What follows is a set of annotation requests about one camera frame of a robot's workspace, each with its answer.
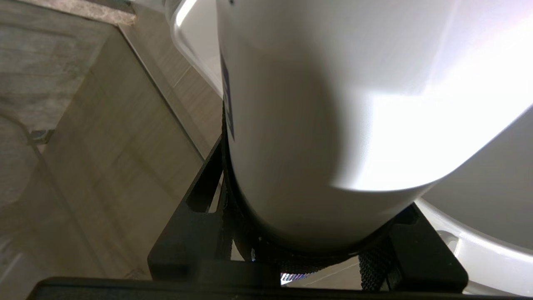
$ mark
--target black metal stand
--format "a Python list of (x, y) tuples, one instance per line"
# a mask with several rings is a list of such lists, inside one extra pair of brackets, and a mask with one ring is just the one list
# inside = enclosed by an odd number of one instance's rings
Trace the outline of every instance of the black metal stand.
[[(461, 294), (466, 271), (414, 204), (346, 251), (307, 254), (276, 245), (243, 204), (225, 138), (224, 131), (148, 256), (154, 281), (55, 278), (39, 283), (29, 299), (481, 298)], [(222, 172), (219, 205), (210, 214)], [(233, 242), (247, 261), (230, 260)], [(281, 273), (298, 278), (357, 254), (363, 291), (280, 287)], [(369, 293), (379, 290), (408, 293)]]

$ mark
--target white cylindrical tank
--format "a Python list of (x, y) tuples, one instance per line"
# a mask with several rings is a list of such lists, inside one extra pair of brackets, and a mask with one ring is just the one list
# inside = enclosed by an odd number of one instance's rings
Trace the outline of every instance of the white cylindrical tank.
[(378, 229), (532, 103), (533, 2), (217, 0), (230, 154), (279, 242)]

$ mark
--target white plastic basin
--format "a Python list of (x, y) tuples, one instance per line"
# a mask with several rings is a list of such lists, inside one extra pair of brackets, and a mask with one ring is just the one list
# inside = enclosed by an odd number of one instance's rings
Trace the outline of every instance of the white plastic basin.
[[(216, 1), (183, 0), (170, 25), (175, 46), (222, 96)], [(467, 293), (533, 296), (532, 156), (530, 109), (417, 200), (467, 269)]]

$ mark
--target blue label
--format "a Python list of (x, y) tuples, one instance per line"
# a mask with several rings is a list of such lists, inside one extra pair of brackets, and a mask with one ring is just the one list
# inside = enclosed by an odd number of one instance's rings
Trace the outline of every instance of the blue label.
[(231, 110), (231, 91), (230, 91), (230, 76), (226, 63), (222, 57), (222, 51), (220, 54), (220, 64), (222, 67), (222, 87), (224, 89), (224, 107), (226, 113), (226, 123), (231, 132), (231, 137), (235, 140), (235, 133), (233, 132), (233, 112)]

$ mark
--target white tank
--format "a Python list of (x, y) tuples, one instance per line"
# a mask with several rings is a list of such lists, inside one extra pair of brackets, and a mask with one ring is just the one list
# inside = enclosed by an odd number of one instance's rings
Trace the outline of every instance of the white tank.
[(230, 154), (257, 220), (353, 244), (533, 99), (533, 2), (218, 0)]

